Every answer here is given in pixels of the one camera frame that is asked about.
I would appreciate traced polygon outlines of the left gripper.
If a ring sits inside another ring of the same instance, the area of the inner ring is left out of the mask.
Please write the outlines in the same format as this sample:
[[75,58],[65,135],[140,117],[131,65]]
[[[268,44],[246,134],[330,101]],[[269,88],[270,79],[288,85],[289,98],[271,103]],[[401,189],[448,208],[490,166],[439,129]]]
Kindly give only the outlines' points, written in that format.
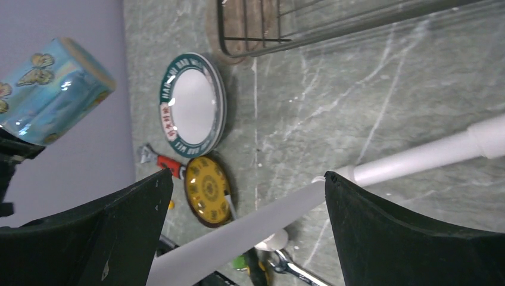
[[14,214],[14,204],[4,200],[17,165],[27,159],[33,160],[45,148],[21,140],[1,128],[1,217]]

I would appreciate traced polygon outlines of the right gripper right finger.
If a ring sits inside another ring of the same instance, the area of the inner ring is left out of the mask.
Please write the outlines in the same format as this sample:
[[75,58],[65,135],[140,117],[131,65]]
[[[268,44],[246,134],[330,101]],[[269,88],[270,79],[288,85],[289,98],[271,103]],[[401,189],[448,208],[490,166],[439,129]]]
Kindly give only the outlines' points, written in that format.
[[346,285],[503,285],[504,234],[453,225],[325,173]]

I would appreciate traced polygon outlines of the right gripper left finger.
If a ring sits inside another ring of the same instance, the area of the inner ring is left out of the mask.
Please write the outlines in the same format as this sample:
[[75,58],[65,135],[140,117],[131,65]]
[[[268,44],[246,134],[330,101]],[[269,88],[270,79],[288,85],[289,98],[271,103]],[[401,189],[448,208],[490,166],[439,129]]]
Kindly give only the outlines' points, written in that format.
[[163,169],[23,226],[1,228],[2,285],[145,285],[172,197]]

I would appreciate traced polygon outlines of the blue butterfly mug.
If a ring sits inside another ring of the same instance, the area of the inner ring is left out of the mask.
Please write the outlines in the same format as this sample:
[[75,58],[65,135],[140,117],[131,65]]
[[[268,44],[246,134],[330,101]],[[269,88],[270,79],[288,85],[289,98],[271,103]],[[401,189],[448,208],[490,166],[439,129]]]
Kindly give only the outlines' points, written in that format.
[[55,38],[1,80],[1,129],[48,146],[115,90],[93,55],[71,38]]

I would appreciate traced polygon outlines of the white pvc elbow fitting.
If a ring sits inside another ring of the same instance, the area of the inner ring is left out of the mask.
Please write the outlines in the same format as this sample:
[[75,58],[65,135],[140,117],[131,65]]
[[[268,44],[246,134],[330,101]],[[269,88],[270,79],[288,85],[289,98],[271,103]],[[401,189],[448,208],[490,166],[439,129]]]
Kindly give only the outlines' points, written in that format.
[[288,245],[288,241],[289,236],[287,231],[285,229],[280,229],[254,247],[257,250],[273,252],[285,248]]

